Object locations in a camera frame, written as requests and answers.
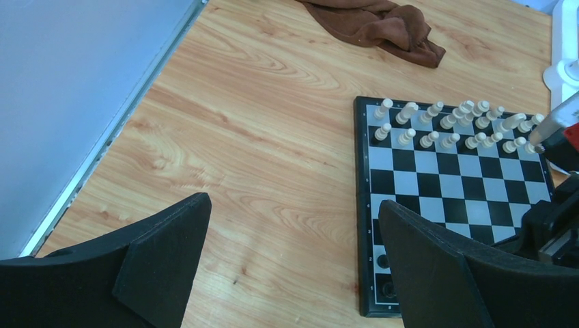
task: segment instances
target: chessboard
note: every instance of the chessboard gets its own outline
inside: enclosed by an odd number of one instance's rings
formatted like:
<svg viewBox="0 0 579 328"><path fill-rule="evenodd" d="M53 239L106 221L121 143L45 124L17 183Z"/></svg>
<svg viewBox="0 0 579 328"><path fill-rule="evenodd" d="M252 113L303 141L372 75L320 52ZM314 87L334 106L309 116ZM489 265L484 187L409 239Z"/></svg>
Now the chessboard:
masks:
<svg viewBox="0 0 579 328"><path fill-rule="evenodd" d="M360 312L368 317L397 317L400 307L378 227L382 201L393 200L446 229L491 245L516 234L523 214L539 200L550 201L554 186L541 155L525 147L511 153L503 150L505 142L528 138L529 133L515 128L489 148L466 147L467 138L480 132L492 135L512 113L505 112L485 129L473 123L446 130L440 121L455 107L445 105L422 124L419 116L432 104L417 102L416 114L399 124L395 116L407 102L393 100L385 117L377 120L374 112L382 101L367 97L354 101ZM385 123L391 130L378 141L375 132ZM401 145L399 136L409 128L416 135ZM440 138L422 147L420 138L432 131ZM442 147L441 141L453 133L460 140L450 148Z"/></svg>

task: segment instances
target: wood grain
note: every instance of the wood grain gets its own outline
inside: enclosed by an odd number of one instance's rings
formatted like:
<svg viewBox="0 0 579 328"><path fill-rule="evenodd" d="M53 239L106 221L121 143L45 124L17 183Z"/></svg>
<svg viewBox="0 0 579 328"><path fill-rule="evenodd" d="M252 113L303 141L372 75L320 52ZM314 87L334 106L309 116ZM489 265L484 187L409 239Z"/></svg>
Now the wood grain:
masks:
<svg viewBox="0 0 579 328"><path fill-rule="evenodd" d="M184 327L401 327L358 314L355 96L545 113L550 18L410 0L438 69L335 40L292 0L211 0L40 256L198 191L213 211Z"/></svg>

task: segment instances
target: brown towel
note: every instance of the brown towel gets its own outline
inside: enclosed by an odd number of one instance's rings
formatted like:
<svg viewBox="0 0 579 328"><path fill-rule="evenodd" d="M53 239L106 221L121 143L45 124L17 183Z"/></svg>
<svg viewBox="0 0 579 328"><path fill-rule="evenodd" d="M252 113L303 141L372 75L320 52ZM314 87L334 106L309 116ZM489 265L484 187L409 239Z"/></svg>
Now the brown towel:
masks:
<svg viewBox="0 0 579 328"><path fill-rule="evenodd" d="M334 37L380 48L409 62L438 67L446 52L427 37L430 26L411 5L388 0L297 0Z"/></svg>

